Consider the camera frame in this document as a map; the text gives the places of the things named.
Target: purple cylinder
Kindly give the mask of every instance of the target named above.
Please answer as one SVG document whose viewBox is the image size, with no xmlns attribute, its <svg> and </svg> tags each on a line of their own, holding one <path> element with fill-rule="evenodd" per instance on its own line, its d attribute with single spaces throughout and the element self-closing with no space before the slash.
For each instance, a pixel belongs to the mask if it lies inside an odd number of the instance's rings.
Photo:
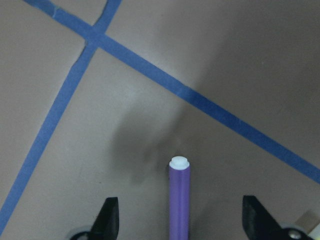
<svg viewBox="0 0 320 240">
<path fill-rule="evenodd" d="M 169 240 L 188 240 L 190 164 L 176 156 L 169 164 Z"/>
</svg>

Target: floor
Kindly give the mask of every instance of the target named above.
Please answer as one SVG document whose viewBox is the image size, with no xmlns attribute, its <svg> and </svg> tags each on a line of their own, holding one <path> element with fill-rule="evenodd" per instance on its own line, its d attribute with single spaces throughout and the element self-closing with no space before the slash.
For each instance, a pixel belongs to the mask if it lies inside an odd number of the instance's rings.
<svg viewBox="0 0 320 240">
<path fill-rule="evenodd" d="M 30 0 L 0 2 L 0 239 L 68 239 L 115 196 L 119 240 L 167 239 L 177 155 L 191 164 L 190 240 L 247 239 L 243 195 L 280 223 L 320 216 L 320 3 L 109 1 L 119 48 L 99 45 L 63 103 L 91 38 Z M 52 3 L 89 25 L 106 5 Z"/>
</svg>

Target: gray surface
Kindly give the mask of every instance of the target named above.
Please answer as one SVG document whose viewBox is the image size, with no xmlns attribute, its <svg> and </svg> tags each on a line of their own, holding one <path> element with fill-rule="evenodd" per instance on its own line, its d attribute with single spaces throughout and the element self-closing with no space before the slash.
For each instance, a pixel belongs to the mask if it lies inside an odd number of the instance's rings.
<svg viewBox="0 0 320 240">
<path fill-rule="evenodd" d="M 104 6 L 54 2 L 91 24 Z M 2 203 L 83 40 L 21 1 L 0 5 Z M 124 0 L 107 34 L 320 166 L 319 10 Z M 244 194 L 280 222 L 320 213 L 317 183 L 99 49 L 1 239 L 64 239 L 113 196 L 119 240 L 166 239 L 166 167 L 179 154 L 192 167 L 191 240 L 246 239 Z"/>
</svg>

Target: blue tape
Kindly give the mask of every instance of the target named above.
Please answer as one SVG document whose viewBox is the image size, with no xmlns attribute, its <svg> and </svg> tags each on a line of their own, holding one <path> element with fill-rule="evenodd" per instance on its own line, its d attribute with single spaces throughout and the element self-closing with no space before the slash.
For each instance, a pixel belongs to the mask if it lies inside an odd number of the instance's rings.
<svg viewBox="0 0 320 240">
<path fill-rule="evenodd" d="M 61 17 L 61 11 L 59 11 L 59 9 L 48 0 L 26 0 L 26 2 L 41 9 L 52 18 Z M 99 32 L 105 32 L 113 16 L 115 15 L 119 4 L 119 0 L 108 0 L 102 15 L 91 28 L 94 28 Z M 87 42 L 80 57 L 71 67 L 66 79 L 64 80 L 63 85 L 59 90 L 29 150 L 29 153 L 22 164 L 22 167 L 8 193 L 8 196 L 2 205 L 0 210 L 0 236 L 8 224 L 8 221 L 19 202 L 19 199 L 22 196 L 28 181 L 30 180 L 30 177 L 34 172 L 42 153 L 44 152 L 96 50 L 96 44 Z"/>
<path fill-rule="evenodd" d="M 65 80 L 61 90 L 59 91 L 58 96 L 56 97 L 56 100 L 54 101 L 49 114 L 47 115 L 39 134 L 37 135 L 30 149 L 28 156 L 21 167 L 10 193 L 5 200 L 4 205 L 2 206 L 0 211 L 0 235 L 3 232 L 4 227 L 7 224 L 14 208 L 16 207 L 19 198 L 21 197 L 39 161 L 41 154 L 43 153 L 53 131 L 59 122 L 59 119 L 67 107 L 67 104 L 97 47 L 102 48 L 115 58 L 123 61 L 176 96 L 190 103 L 194 107 L 208 114 L 223 125 L 229 127 L 236 133 L 240 134 L 252 143 L 282 160 L 289 166 L 298 170 L 300 173 L 320 184 L 320 170 L 317 167 L 288 150 L 278 142 L 272 140 L 270 137 L 266 136 L 246 122 L 242 121 L 235 115 L 218 106 L 214 102 L 210 101 L 206 97 L 202 96 L 198 92 L 194 91 L 190 87 L 184 85 L 176 78 L 162 71 L 152 63 L 135 54 L 133 51 L 106 36 L 105 30 L 103 30 L 103 27 L 101 27 L 103 24 L 98 23 L 99 21 L 94 26 L 90 26 L 78 17 L 71 15 L 65 12 L 63 9 L 53 5 L 48 0 L 24 1 L 36 8 L 39 8 L 62 25 L 78 33 L 88 42 L 88 45 L 84 49 L 78 61 L 71 68 L 67 77 L 68 81 L 67 79 Z M 107 5 L 109 6 L 107 7 L 106 5 L 100 19 L 103 19 L 103 21 L 109 24 L 120 2 L 120 0 L 109 0 L 107 2 Z"/>
</svg>

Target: marker body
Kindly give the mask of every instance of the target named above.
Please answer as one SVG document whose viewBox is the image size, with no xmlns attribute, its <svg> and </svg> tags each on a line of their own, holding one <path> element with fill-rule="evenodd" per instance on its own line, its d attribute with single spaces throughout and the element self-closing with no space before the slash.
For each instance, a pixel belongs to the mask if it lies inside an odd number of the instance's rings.
<svg viewBox="0 0 320 240">
<path fill-rule="evenodd" d="M 169 240 L 188 240 L 189 233 L 189 194 L 190 194 L 190 166 L 176 167 L 172 162 L 169 165 Z"/>
</svg>

